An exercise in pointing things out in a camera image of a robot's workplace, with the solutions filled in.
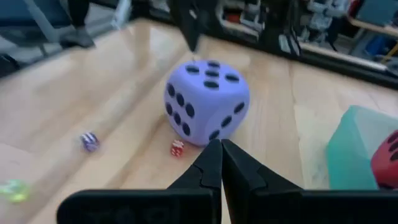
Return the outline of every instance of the red dice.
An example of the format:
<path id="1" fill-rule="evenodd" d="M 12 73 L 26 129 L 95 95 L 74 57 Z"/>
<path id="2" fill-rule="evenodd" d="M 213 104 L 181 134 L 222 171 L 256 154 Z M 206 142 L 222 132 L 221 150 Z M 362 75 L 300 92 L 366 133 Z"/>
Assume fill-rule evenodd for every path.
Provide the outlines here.
<path id="1" fill-rule="evenodd" d="M 398 130 L 395 130 L 374 153 L 371 166 L 380 188 L 398 188 Z"/>
<path id="2" fill-rule="evenodd" d="M 170 153 L 175 157 L 180 157 L 184 149 L 184 143 L 179 140 L 174 140 Z"/>

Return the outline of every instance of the red object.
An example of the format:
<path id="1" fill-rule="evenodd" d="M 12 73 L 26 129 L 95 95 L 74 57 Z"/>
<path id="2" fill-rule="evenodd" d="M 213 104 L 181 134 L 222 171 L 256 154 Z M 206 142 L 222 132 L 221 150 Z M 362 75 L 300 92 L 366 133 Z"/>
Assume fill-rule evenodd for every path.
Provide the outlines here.
<path id="1" fill-rule="evenodd" d="M 374 153 L 371 166 L 380 188 L 398 188 L 398 130 L 395 130 Z"/>
<path id="2" fill-rule="evenodd" d="M 234 23 L 241 22 L 241 15 L 240 14 L 230 14 L 226 16 L 226 20 Z"/>
<path id="3" fill-rule="evenodd" d="M 184 149 L 184 143 L 179 140 L 174 140 L 170 153 L 175 157 L 180 157 Z"/>
<path id="4" fill-rule="evenodd" d="M 351 5 L 348 9 L 348 15 L 351 17 L 355 17 L 358 9 L 361 7 L 361 0 L 352 0 Z"/>

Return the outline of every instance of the blurry object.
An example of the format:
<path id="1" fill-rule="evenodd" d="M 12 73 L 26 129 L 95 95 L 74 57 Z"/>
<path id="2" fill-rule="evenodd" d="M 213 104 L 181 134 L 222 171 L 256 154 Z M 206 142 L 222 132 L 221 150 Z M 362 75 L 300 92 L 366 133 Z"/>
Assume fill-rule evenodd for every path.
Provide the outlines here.
<path id="1" fill-rule="evenodd" d="M 185 38 L 192 53 L 196 53 L 201 35 L 215 19 L 217 1 L 169 0 L 170 16 Z"/>
<path id="2" fill-rule="evenodd" d="M 341 28 L 339 18 L 348 12 L 350 5 L 351 0 L 311 0 L 307 9 L 314 14 L 302 32 L 302 41 L 316 44 L 327 41 L 336 51 L 333 43 Z"/>
<path id="3" fill-rule="evenodd" d="M 111 21 L 111 25 L 116 29 L 122 29 L 127 24 L 130 18 L 130 13 L 131 0 L 120 0 Z"/>
<path id="4" fill-rule="evenodd" d="M 354 38 L 354 44 L 349 54 L 352 54 L 353 52 L 363 52 L 365 50 L 364 47 L 360 47 L 360 43 L 363 41 L 363 39 L 365 39 L 365 37 L 368 34 L 373 35 L 373 33 L 369 33 L 369 30 L 380 34 L 386 34 L 392 37 L 398 37 L 398 29 L 390 25 L 378 26 L 370 24 L 368 22 L 363 22 L 357 19 L 353 19 L 350 17 L 348 17 L 347 20 L 349 21 L 350 24 L 360 27 L 360 30 L 358 31 L 358 33 Z"/>
<path id="5" fill-rule="evenodd" d="M 388 74 L 398 77 L 398 58 L 391 58 L 390 61 L 386 63 L 386 66 Z"/>
<path id="6" fill-rule="evenodd" d="M 398 11 L 396 11 L 394 13 L 394 17 L 392 17 L 391 26 L 392 27 L 398 27 Z"/>
<path id="7" fill-rule="evenodd" d="M 358 33 L 359 27 L 352 25 L 347 18 L 342 19 L 342 25 L 340 28 L 340 34 L 349 38 L 355 38 Z"/>
<path id="8" fill-rule="evenodd" d="M 0 78 L 18 71 L 21 66 L 19 62 L 7 54 L 0 55 Z"/>
<path id="9" fill-rule="evenodd" d="M 390 49 L 387 55 L 383 56 L 381 63 L 386 63 L 393 55 L 395 55 L 398 51 L 398 43 L 396 40 L 392 40 L 392 42 L 395 44 L 393 48 Z"/>
<path id="10" fill-rule="evenodd" d="M 59 1 L 15 0 L 0 1 L 0 35 L 20 46 L 39 46 L 62 41 L 57 28 L 71 24 L 70 18 Z"/>
<path id="11" fill-rule="evenodd" d="M 371 158 L 398 120 L 360 106 L 350 106 L 326 147 L 330 188 L 376 190 Z"/>
<path id="12" fill-rule="evenodd" d="M 119 4 L 119 0 L 90 0 L 90 2 L 111 9 L 116 9 Z"/>
<path id="13" fill-rule="evenodd" d="M 245 4 L 243 1 L 224 1 L 216 15 L 223 27 L 252 35 L 258 40 L 265 21 L 261 15 L 261 2 Z"/>
<path id="14" fill-rule="evenodd" d="M 321 47 L 314 46 L 313 44 L 300 43 L 301 47 L 308 52 L 314 52 L 318 55 L 327 56 L 330 60 L 339 60 L 340 62 L 348 62 L 353 67 L 365 67 L 367 70 L 376 70 L 380 72 L 386 71 L 386 66 L 380 63 L 372 62 L 370 60 L 365 60 L 359 57 L 354 57 L 339 52 L 333 52 Z"/>
<path id="15" fill-rule="evenodd" d="M 398 1 L 396 0 L 366 0 L 363 2 L 355 18 L 363 22 L 384 27 L 391 23 L 397 10 Z"/>
<path id="16" fill-rule="evenodd" d="M 152 0 L 150 3 L 152 4 L 152 7 L 154 7 L 155 9 L 159 9 L 165 12 L 170 12 L 170 8 L 167 5 L 166 0 Z"/>
<path id="17" fill-rule="evenodd" d="M 0 185 L 0 194 L 12 203 L 20 203 L 28 199 L 29 186 L 21 180 L 8 180 Z"/>
<path id="18" fill-rule="evenodd" d="M 395 40 L 384 35 L 376 35 L 366 45 L 365 52 L 371 56 L 385 55 L 388 53 L 388 46 L 391 42 L 394 44 Z"/>
<path id="19" fill-rule="evenodd" d="M 363 0 L 352 0 L 351 1 L 351 6 L 348 9 L 347 15 L 351 17 L 356 17 L 357 13 L 359 12 L 359 9 L 361 8 L 363 4 Z"/>
<path id="20" fill-rule="evenodd" d="M 94 41 L 86 30 L 86 17 L 90 9 L 89 0 L 66 0 L 67 12 L 70 16 L 75 31 L 63 38 L 65 44 L 89 48 L 94 46 Z"/>

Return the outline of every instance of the purple dice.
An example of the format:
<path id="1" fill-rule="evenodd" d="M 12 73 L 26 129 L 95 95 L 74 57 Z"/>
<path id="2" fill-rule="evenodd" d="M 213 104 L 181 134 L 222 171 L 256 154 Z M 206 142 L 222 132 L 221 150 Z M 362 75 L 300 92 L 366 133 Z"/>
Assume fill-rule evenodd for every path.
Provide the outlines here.
<path id="1" fill-rule="evenodd" d="M 100 142 L 98 141 L 98 138 L 95 136 L 94 133 L 84 133 L 80 136 L 81 143 L 83 144 L 83 147 L 88 151 L 88 152 L 94 152 L 96 151 L 99 146 Z"/>
<path id="2" fill-rule="evenodd" d="M 214 60 L 187 62 L 171 74 L 164 92 L 165 110 L 186 141 L 205 146 L 228 138 L 249 108 L 249 87 L 242 75 Z"/>

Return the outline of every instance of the person's foot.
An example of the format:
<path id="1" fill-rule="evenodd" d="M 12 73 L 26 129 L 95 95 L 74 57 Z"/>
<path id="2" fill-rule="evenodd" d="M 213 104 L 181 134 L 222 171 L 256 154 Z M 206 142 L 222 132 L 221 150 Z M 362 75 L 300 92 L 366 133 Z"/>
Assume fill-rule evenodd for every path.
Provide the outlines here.
<path id="1" fill-rule="evenodd" d="M 95 45 L 93 39 L 87 33 L 85 28 L 78 28 L 75 33 L 67 35 L 63 42 L 67 45 L 78 45 L 84 48 L 89 48 Z"/>

